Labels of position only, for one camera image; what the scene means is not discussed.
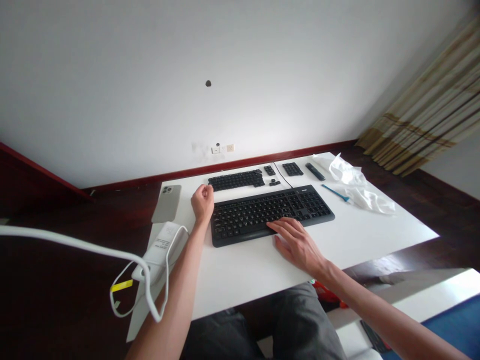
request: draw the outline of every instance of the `blue cleaning brush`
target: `blue cleaning brush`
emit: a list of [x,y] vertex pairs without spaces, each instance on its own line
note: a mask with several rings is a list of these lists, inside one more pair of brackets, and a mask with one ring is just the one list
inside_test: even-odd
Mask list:
[[338,192],[336,192],[335,190],[332,190],[332,189],[329,188],[327,185],[322,184],[322,186],[323,186],[324,188],[327,188],[328,190],[330,190],[332,193],[337,194],[339,197],[341,197],[343,200],[345,200],[345,202],[347,202],[348,200],[350,200],[349,197],[340,195]]

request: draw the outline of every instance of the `finger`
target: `finger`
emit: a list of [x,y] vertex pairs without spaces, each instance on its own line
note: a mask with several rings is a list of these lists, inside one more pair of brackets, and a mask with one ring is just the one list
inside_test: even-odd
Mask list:
[[287,230],[285,230],[284,227],[276,224],[276,221],[275,222],[267,222],[266,225],[276,231],[278,234],[280,234],[284,239],[285,241],[290,245],[291,243],[294,243],[295,241],[297,241],[297,239],[295,239],[292,234],[290,234]]
[[282,218],[280,219],[280,221],[289,223],[290,225],[292,225],[296,230],[298,230],[298,231],[301,232],[301,233],[304,233],[304,232],[305,232],[304,226],[300,223],[300,221],[295,220],[294,218],[291,218],[291,217],[282,217]]
[[208,185],[206,187],[206,198],[210,200],[210,198],[214,197],[214,187],[212,185]]
[[291,251],[285,247],[282,240],[280,240],[280,238],[277,235],[275,235],[275,247],[285,259],[287,259],[291,263],[293,262],[294,257]]
[[287,230],[294,238],[297,238],[297,239],[302,238],[302,233],[300,231],[298,231],[297,229],[295,229],[288,222],[277,220],[277,221],[274,221],[274,223],[281,226],[285,230]]
[[195,196],[201,196],[202,192],[204,191],[205,184],[202,184],[198,187],[198,189],[195,191],[194,195]]

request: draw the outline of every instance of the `striped curtain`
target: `striped curtain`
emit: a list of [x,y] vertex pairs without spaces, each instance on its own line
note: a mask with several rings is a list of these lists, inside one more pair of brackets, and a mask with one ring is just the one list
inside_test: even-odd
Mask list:
[[358,140],[402,177],[480,128],[480,16]]

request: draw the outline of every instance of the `smartphone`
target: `smartphone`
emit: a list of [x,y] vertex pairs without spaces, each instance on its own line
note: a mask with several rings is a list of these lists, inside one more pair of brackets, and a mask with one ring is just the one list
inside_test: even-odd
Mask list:
[[160,197],[156,203],[155,211],[151,217],[151,222],[165,223],[167,221],[173,221],[177,214],[177,208],[180,202],[180,192],[182,191],[182,185],[169,185],[164,186],[160,190]]

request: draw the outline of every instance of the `gray pants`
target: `gray pants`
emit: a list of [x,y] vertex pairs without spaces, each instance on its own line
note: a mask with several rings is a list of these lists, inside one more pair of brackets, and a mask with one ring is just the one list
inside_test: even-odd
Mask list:
[[[339,337],[306,282],[270,296],[275,359],[346,359]],[[183,353],[190,359],[264,359],[243,315],[230,308],[191,322]]]

